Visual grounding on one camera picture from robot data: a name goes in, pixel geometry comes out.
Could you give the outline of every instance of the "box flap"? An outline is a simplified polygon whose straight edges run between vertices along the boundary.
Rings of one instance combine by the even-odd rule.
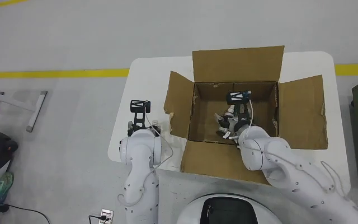
[[[284,46],[192,52],[195,82],[278,81]]]
[[[171,134],[187,138],[194,83],[184,76],[170,72],[164,111],[170,115]]]
[[[249,171],[234,145],[187,141],[181,171],[268,184],[262,171]]]
[[[279,136],[291,148],[327,149],[322,75],[279,83]]]

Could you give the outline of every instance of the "white robot body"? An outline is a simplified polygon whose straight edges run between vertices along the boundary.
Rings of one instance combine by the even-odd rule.
[[[238,145],[245,167],[262,170],[267,181],[292,202],[303,206],[322,223],[356,223],[358,209],[315,164],[292,153],[286,140],[263,138],[262,128],[243,126]]]
[[[227,200],[237,199],[247,202],[246,205],[248,207],[246,209],[243,209],[242,211],[237,211],[237,213],[239,214],[239,216],[246,216],[248,215],[246,212],[247,209],[252,209],[252,214],[255,215],[255,217],[252,218],[256,220],[258,224],[281,224],[281,221],[277,218],[277,216],[275,216],[275,214],[273,214],[265,206],[259,204],[252,199],[235,194],[211,194],[193,200],[185,207],[185,209],[179,215],[177,224],[200,223],[200,220],[202,218],[206,218],[205,216],[207,216],[207,218],[210,218],[210,212],[205,211],[205,202],[207,202],[209,199],[216,198],[225,198]]]
[[[159,180],[151,171],[161,161],[161,149],[161,138],[147,129],[121,143],[121,160],[132,166],[123,188],[127,224],[158,223]]]

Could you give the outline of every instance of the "power outlet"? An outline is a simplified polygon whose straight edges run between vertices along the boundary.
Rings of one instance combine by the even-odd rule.
[[[114,211],[108,209],[102,209],[100,216],[106,216],[109,218],[108,221],[100,220],[98,224],[112,224]]]

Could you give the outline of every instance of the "cardboard box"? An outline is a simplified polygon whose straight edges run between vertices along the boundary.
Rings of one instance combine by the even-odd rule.
[[[251,90],[254,123],[291,148],[327,149],[322,75],[280,83],[284,46],[192,53],[194,81],[171,72],[164,110],[171,134],[187,138],[181,171],[265,183],[245,168],[232,141],[216,134],[229,91]]]

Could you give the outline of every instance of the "black cable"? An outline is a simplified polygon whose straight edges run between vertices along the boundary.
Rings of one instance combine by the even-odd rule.
[[[20,208],[20,207],[12,206],[12,205],[10,205],[10,204],[4,204],[4,203],[0,203],[0,204],[2,204],[2,205],[4,205],[4,206],[9,206],[9,207],[21,209],[21,210],[26,210],[26,211],[30,211],[30,212],[36,212],[36,213],[42,215],[43,217],[45,217],[46,220],[47,220],[47,223],[50,224],[50,220],[49,220],[49,219],[47,218],[47,216],[46,216],[45,214],[43,214],[42,212],[39,212],[39,211],[36,211],[36,210],[32,210],[32,209],[27,209],[27,208]]]
[[[89,224],[92,224],[91,217],[98,218],[99,220],[102,220],[104,222],[107,222],[109,220],[109,218],[107,218],[107,216],[88,216]]]

